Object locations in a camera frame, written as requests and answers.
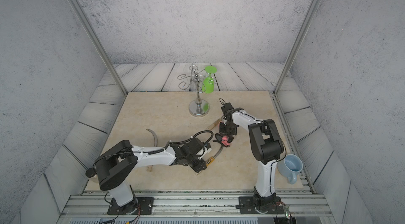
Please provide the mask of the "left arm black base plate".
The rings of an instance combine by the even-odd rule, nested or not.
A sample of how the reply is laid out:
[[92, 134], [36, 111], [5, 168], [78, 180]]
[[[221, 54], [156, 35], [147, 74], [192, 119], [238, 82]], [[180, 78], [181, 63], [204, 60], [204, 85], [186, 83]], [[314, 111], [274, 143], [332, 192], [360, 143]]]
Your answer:
[[151, 215], [154, 197], [134, 197], [134, 200], [124, 206], [119, 206], [112, 198], [107, 215]]

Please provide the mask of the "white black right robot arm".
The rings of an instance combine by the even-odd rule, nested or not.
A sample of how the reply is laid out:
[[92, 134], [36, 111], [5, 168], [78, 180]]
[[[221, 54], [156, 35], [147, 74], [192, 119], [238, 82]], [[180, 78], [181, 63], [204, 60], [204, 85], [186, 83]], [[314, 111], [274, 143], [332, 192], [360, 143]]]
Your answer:
[[274, 187], [275, 172], [285, 147], [276, 124], [272, 119], [258, 119], [242, 108], [234, 108], [230, 103], [223, 104], [221, 110], [223, 121], [219, 123], [215, 141], [223, 147], [229, 147], [239, 128], [248, 132], [252, 154], [258, 161], [252, 206], [264, 212], [279, 202]]

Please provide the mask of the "pink fluffy rag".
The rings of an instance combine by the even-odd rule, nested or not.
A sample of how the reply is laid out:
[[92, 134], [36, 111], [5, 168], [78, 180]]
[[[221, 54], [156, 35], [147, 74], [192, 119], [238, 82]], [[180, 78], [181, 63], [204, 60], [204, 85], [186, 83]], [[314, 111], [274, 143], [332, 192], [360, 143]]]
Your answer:
[[222, 146], [227, 148], [227, 147], [229, 147], [231, 145], [233, 139], [234, 138], [232, 136], [225, 135], [225, 136], [222, 137], [220, 143], [221, 143]]

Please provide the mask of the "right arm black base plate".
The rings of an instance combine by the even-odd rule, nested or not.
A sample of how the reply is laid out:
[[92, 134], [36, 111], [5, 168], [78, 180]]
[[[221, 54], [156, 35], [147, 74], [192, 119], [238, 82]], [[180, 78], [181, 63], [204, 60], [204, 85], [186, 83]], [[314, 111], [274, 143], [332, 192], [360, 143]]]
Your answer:
[[280, 197], [269, 196], [260, 197], [257, 195], [249, 197], [239, 197], [238, 205], [235, 206], [240, 214], [283, 214], [285, 213]]

